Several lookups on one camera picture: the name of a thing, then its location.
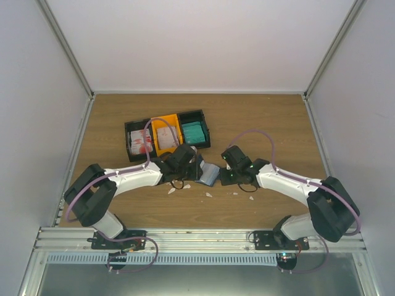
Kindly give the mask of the navy blue card holder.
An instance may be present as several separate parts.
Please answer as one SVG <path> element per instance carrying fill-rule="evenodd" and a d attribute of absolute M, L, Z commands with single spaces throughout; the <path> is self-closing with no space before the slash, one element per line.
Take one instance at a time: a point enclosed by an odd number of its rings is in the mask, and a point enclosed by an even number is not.
<path fill-rule="evenodd" d="M 216 180 L 218 180 L 218 176 L 220 174 L 220 167 L 214 165 L 212 163 L 207 163 L 202 155 L 197 157 L 197 162 L 200 165 L 200 169 L 202 170 L 202 174 L 196 183 L 203 184 L 205 186 L 213 187 Z"/>

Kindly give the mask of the black bin with red cards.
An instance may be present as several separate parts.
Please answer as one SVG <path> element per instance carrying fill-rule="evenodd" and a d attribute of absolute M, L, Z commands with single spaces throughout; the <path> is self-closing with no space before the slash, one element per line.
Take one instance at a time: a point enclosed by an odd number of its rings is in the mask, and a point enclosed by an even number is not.
<path fill-rule="evenodd" d="M 144 127 L 149 118 L 124 123 L 125 141 L 128 159 L 130 162 L 146 160 L 146 146 L 144 145 Z M 157 157 L 151 125 L 146 130 L 146 144 L 150 158 Z"/>

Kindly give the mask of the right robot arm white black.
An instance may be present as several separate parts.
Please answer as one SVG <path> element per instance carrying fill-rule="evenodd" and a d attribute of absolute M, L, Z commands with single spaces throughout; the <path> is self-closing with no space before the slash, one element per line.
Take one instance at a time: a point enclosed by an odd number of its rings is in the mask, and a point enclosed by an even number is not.
<path fill-rule="evenodd" d="M 308 213 L 288 215 L 273 228 L 273 242 L 279 249 L 286 250 L 303 237 L 338 242 L 359 233 L 360 210 L 337 178 L 311 179 L 281 170 L 268 160 L 252 161 L 238 146 L 229 147 L 221 156 L 226 163 L 220 169 L 222 185 L 270 189 L 308 208 Z"/>

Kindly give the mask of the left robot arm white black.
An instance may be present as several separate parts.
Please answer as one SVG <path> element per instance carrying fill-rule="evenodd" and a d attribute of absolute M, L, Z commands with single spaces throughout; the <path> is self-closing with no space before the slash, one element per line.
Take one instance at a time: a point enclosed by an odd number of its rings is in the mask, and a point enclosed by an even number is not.
<path fill-rule="evenodd" d="M 113 249 L 121 249 L 127 243 L 127 229 L 109 210 L 116 196 L 142 187 L 173 184 L 174 181 L 197 181 L 201 176 L 197 152 L 187 144 L 142 165 L 103 169 L 95 163 L 87 167 L 65 192 L 64 201 L 68 205 L 65 219 L 95 229 Z"/>

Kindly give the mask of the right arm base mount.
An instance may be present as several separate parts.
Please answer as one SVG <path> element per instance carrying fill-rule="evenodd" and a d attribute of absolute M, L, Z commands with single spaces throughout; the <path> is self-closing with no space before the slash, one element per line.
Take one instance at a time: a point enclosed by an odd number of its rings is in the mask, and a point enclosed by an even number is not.
<path fill-rule="evenodd" d="M 289 240 L 283 234 L 272 230 L 252 231 L 247 235 L 247 241 L 254 244 L 255 250 L 300 251 L 310 249 L 308 238 Z"/>

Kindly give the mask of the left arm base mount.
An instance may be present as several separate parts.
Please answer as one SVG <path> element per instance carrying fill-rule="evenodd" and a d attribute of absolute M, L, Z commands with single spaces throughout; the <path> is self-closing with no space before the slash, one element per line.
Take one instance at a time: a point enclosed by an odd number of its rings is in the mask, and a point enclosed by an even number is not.
<path fill-rule="evenodd" d="M 146 234 L 145 230 L 127 229 L 122 231 L 115 239 L 108 240 L 95 232 L 93 237 L 87 239 L 87 242 L 91 244 L 91 248 L 94 250 L 137 251 L 144 250 Z"/>

